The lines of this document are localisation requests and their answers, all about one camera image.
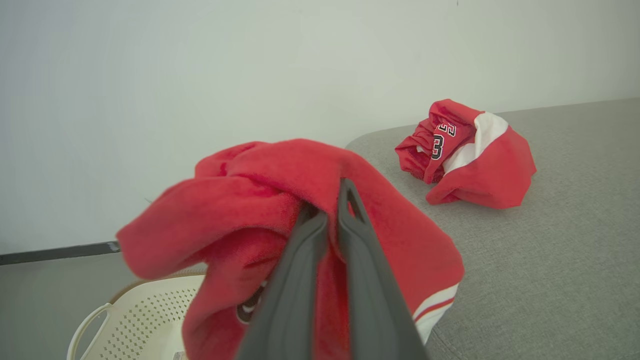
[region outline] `white wall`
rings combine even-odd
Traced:
[[[111,241],[202,157],[450,97],[640,95],[637,0],[0,0],[0,254]]]

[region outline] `white stripe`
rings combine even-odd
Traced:
[[[476,126],[475,142],[461,146],[442,163],[445,175],[478,159],[483,151],[495,139],[504,134],[509,127],[509,124],[503,118],[492,113],[482,113],[476,116],[474,125]]]
[[[450,288],[446,288],[444,290],[440,290],[437,293],[425,299],[425,301],[423,301],[420,304],[420,306],[418,306],[415,312],[413,312],[413,321],[416,321],[416,319],[418,319],[418,316],[420,316],[420,314],[423,311],[430,308],[431,306],[437,305],[441,302],[444,302],[453,298],[457,290],[458,290],[458,284],[455,284],[454,286],[451,286]]]
[[[452,304],[447,304],[446,306],[439,307],[438,309],[424,315],[417,323],[415,323],[415,327],[418,329],[418,333],[420,334],[420,339],[422,339],[423,344],[427,343],[431,330],[451,305]]]

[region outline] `white plastic basket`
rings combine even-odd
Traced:
[[[76,360],[78,342],[101,313],[107,316],[81,360],[172,360],[184,351],[182,321],[204,274],[139,282],[98,307],[77,328],[67,352]]]

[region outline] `floor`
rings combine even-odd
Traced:
[[[120,253],[0,266],[2,358],[66,359],[84,318],[137,280]]]

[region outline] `black baseboard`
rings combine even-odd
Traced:
[[[53,259],[78,258],[80,256],[111,254],[113,252],[120,252],[120,244],[118,244],[117,241],[91,245],[62,247],[59,249],[51,250],[27,251],[17,252],[15,254],[0,255],[0,265],[30,263],[32,261]]]

